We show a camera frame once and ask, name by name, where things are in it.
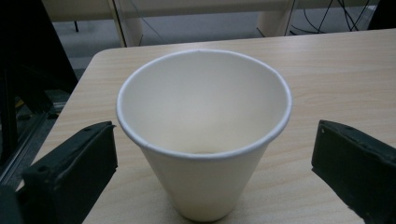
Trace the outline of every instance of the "table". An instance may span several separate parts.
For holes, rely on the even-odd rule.
[[[294,105],[240,201],[218,223],[363,223],[311,171],[320,119],[345,123],[396,147],[396,29],[108,49],[94,56],[40,149],[111,120],[119,168],[84,223],[190,223],[167,201],[139,148],[122,132],[115,103],[122,82],[155,58],[184,49],[227,49],[274,67]]]
[[[325,8],[329,5],[329,0],[42,1],[52,21],[114,20],[122,47],[139,45],[143,33],[140,17],[260,11],[257,28],[268,37],[289,33],[294,9]],[[376,6],[378,2],[372,0],[370,5]],[[349,7],[364,6],[365,3],[365,0],[346,2]]]

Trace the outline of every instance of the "white paper cup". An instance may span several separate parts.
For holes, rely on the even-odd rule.
[[[197,49],[136,70],[120,89],[117,116],[176,210],[213,221],[235,206],[285,128],[291,101],[285,80],[265,63]]]

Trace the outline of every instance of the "light wood tabletop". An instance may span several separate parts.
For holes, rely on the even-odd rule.
[[[396,30],[299,35],[108,49],[94,56],[37,159],[80,129],[111,120],[119,168],[84,223],[190,223],[169,203],[115,107],[137,68],[185,49],[226,49],[274,67],[290,85],[285,131],[265,151],[235,209],[218,223],[363,223],[312,172],[320,119],[344,123],[396,147]]]

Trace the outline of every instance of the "cable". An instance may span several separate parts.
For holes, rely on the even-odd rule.
[[[374,13],[375,13],[375,11],[376,11],[376,7],[377,7],[377,5],[375,5],[373,9],[370,9],[369,6],[367,6],[367,7],[364,9],[364,10],[370,9],[370,10],[369,10],[369,11],[370,11],[370,12],[369,12],[370,15],[367,16],[367,21],[370,21],[371,18],[373,17],[373,15],[374,15]]]
[[[364,5],[363,10],[361,11],[361,14],[360,14],[359,17],[356,19],[356,22],[355,22],[355,24],[353,25],[353,27],[356,27],[356,28],[358,29],[357,25],[358,25],[358,23],[361,21],[361,16],[363,15],[363,13],[364,13],[364,11],[366,10],[366,8],[369,6],[369,3],[370,3],[370,0],[367,0],[366,4]]]
[[[309,34],[317,34],[317,32],[316,32],[316,31],[315,31],[315,32],[313,32],[313,31],[304,30],[304,29],[301,29],[301,28],[295,27],[294,25],[292,25],[291,27],[292,27],[292,28],[294,28],[294,29],[296,29],[296,30],[299,30],[299,31],[305,32],[305,33],[309,33]]]
[[[165,44],[169,44],[169,42],[163,38],[147,21],[146,19],[140,14],[139,9],[137,9],[137,6],[134,4],[134,0],[131,0],[131,4],[134,7],[134,10],[136,11],[137,16],[161,39],[161,41]]]
[[[318,28],[318,34],[319,34],[319,32],[320,32],[321,25],[323,24],[324,19],[326,19],[327,13],[329,12],[329,9],[330,9],[331,6],[332,6],[332,0],[330,1],[330,4],[329,4],[329,6],[328,6],[327,9],[326,9],[326,13],[325,13],[324,16],[323,16],[322,21],[320,22],[320,26],[319,26],[319,28]]]
[[[291,14],[293,13],[293,11],[294,11],[294,7],[296,6],[296,1],[293,1],[293,4],[291,5],[291,11],[290,11],[290,14],[289,14],[289,18],[288,18],[288,23],[286,24],[287,25],[287,27],[289,27],[290,26],[290,23],[291,23]]]
[[[338,1],[338,4],[340,4],[341,8],[344,10],[344,15],[346,17],[346,25],[349,28],[349,32],[352,32],[353,28],[350,26],[348,18],[350,18],[350,20],[352,21],[352,24],[355,24],[355,22],[352,20],[351,16],[347,12],[344,0],[342,0],[342,1],[337,0],[337,1]]]
[[[304,8],[303,12],[304,12],[304,16],[305,16],[306,21],[307,21],[316,31],[318,31],[318,32],[324,34],[324,32],[321,32],[321,31],[318,29],[318,27],[316,27],[314,24],[312,24],[312,22],[308,19],[308,16],[306,15],[306,10],[305,10],[305,8]]]

